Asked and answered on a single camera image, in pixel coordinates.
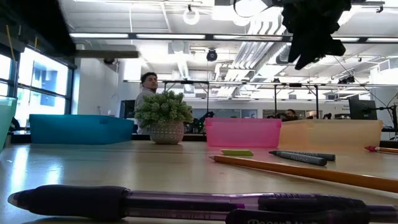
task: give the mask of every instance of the woven plant pot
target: woven plant pot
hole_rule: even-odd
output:
[[[165,125],[152,124],[149,136],[156,144],[178,144],[184,137],[184,123],[171,121]]]

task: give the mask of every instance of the table surface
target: table surface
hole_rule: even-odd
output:
[[[397,155],[343,147],[318,149],[318,152],[336,154],[336,162],[318,167],[281,159],[268,151],[253,149],[252,158],[398,179]],[[359,198],[366,203],[398,205],[398,194],[217,164],[208,158],[215,154],[220,154],[220,149],[207,148],[205,142],[183,142],[176,146],[160,146],[149,141],[105,146],[14,145],[0,154],[0,223],[94,223],[83,218],[43,217],[6,202],[13,192],[45,184],[120,185],[133,190],[174,192],[321,193]],[[126,218],[119,223],[222,222]]]

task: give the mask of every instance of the purple pen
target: purple pen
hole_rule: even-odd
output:
[[[352,198],[319,194],[193,194],[135,191],[124,187],[45,185],[14,193],[8,202],[39,215],[96,220],[124,217],[226,220],[228,215],[258,211],[258,215],[267,213],[269,217],[271,214],[297,214],[303,218],[303,214],[312,213],[325,218],[338,214],[333,215],[335,219],[326,219],[329,224],[334,224],[341,222],[339,211],[349,208],[366,212],[370,222],[398,223],[398,210],[393,205],[365,205]]]

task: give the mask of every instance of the potted plant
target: potted plant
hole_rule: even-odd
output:
[[[178,144],[184,136],[183,123],[192,123],[192,107],[183,100],[183,93],[165,91],[145,96],[135,110],[140,128],[149,128],[150,139],[157,144]]]

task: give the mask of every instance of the blue plastic bin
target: blue plastic bin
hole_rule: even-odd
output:
[[[101,115],[31,114],[30,136],[39,144],[112,144],[131,140],[133,121]]]
[[[12,118],[15,116],[16,108],[16,98],[0,96],[0,150],[3,149],[6,142],[8,129]]]

